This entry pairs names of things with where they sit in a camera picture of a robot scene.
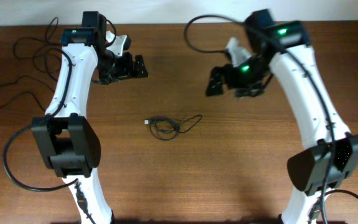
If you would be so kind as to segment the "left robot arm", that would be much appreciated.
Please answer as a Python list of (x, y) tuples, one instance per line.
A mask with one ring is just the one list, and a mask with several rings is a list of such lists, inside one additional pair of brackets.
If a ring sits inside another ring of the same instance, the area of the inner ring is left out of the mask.
[(143, 57), (127, 52), (129, 36), (108, 31), (108, 24), (98, 11), (85, 11), (81, 27), (63, 31), (62, 64), (53, 100), (45, 118), (32, 121), (42, 160), (70, 189), (81, 223), (115, 221), (98, 176), (101, 144), (86, 119), (93, 73), (99, 73), (102, 85), (148, 76)]

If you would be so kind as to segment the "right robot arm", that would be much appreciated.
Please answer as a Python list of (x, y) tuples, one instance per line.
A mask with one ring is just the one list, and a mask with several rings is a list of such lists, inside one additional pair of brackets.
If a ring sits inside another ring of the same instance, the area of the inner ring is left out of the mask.
[(262, 94), (275, 77), (291, 106), (303, 150), (289, 158), (293, 185), (278, 223), (327, 223), (325, 201), (341, 191), (358, 165), (358, 134), (338, 115), (321, 79), (314, 49), (300, 21), (277, 24), (266, 9), (243, 23), (252, 51), (231, 39), (225, 49), (230, 64), (212, 69), (207, 96), (233, 89), (237, 97)]

